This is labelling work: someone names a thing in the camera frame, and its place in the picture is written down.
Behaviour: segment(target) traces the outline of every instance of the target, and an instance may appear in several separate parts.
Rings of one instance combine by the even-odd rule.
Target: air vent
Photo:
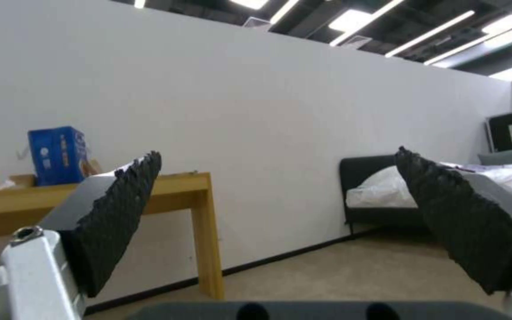
[[[365,45],[366,43],[370,42],[371,40],[372,40],[372,38],[367,38],[362,35],[355,35],[355,36],[352,36],[351,38],[349,38],[347,41],[345,41],[341,45],[341,47],[356,50],[356,49],[359,49],[360,47],[362,47],[363,45]]]
[[[258,19],[251,16],[242,25],[244,28],[265,28],[266,30],[271,26],[268,20]]]

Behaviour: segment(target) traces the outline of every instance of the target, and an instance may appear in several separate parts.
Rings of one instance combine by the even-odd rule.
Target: wooden table
[[[37,224],[76,184],[0,191],[0,236]],[[191,209],[201,292],[224,299],[211,174],[159,176],[144,214]]]

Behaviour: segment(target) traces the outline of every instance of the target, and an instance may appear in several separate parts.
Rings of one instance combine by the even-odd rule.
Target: white pillow
[[[380,170],[347,191],[345,203],[349,208],[417,207],[396,166]]]

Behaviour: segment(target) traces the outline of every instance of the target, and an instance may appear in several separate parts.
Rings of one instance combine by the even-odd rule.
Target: black baseboard
[[[256,268],[256,267],[259,267],[259,266],[264,265],[264,264],[274,263],[276,261],[280,261],[280,260],[288,259],[288,258],[291,258],[291,257],[295,257],[295,256],[301,255],[303,253],[307,253],[307,252],[323,249],[325,247],[329,247],[329,245],[334,245],[334,244],[341,243],[341,242],[344,242],[344,241],[354,240],[354,239],[357,239],[357,238],[360,238],[360,237],[371,235],[371,234],[373,234],[375,232],[378,232],[380,230],[381,230],[381,228],[376,228],[376,229],[371,229],[371,230],[368,230],[368,231],[354,233],[354,235],[340,237],[340,238],[333,239],[333,240],[330,240],[330,241],[327,241],[327,242],[311,245],[309,247],[305,247],[305,248],[302,248],[302,249],[297,249],[297,250],[294,250],[294,251],[282,253],[282,254],[277,255],[277,256],[269,257],[269,258],[266,258],[266,259],[261,259],[261,260],[258,260],[258,261],[253,261],[251,263],[247,263],[247,264],[243,264],[243,265],[238,265],[236,267],[232,267],[232,268],[228,268],[228,269],[223,270],[222,271],[222,275],[223,276],[233,275],[234,273],[238,273],[238,272],[241,272],[241,271],[246,271],[248,269]],[[136,302],[136,301],[139,301],[139,300],[144,300],[144,299],[147,299],[147,298],[151,298],[152,296],[157,296],[157,295],[162,294],[162,293],[167,293],[167,292],[171,292],[171,291],[174,291],[174,290],[179,290],[179,289],[187,288],[189,286],[193,286],[193,285],[197,285],[197,284],[199,284],[199,278],[195,277],[195,278],[190,278],[190,279],[186,279],[186,280],[183,280],[183,281],[175,282],[175,283],[172,283],[172,284],[168,284],[168,285],[165,285],[165,286],[160,286],[158,288],[154,288],[154,289],[150,289],[150,290],[146,290],[146,291],[130,294],[129,296],[122,296],[121,298],[117,298],[117,299],[114,299],[114,300],[109,300],[109,301],[106,301],[106,302],[101,302],[99,304],[94,304],[92,306],[89,306],[86,309],[86,312],[84,312],[84,315],[88,316],[88,315],[96,313],[96,312],[101,312],[101,311],[104,311],[104,310],[108,310],[110,308],[116,308],[116,307],[119,307],[119,306],[123,306],[124,304],[130,304],[130,303],[133,303],[133,302]]]

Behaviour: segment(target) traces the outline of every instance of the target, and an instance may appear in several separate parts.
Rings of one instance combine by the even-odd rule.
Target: black bed frame
[[[417,208],[348,208],[345,204],[347,190],[358,187],[372,174],[390,166],[394,166],[394,156],[365,156],[341,160],[339,176],[343,191],[343,207],[351,234],[354,223],[425,227],[422,214]]]

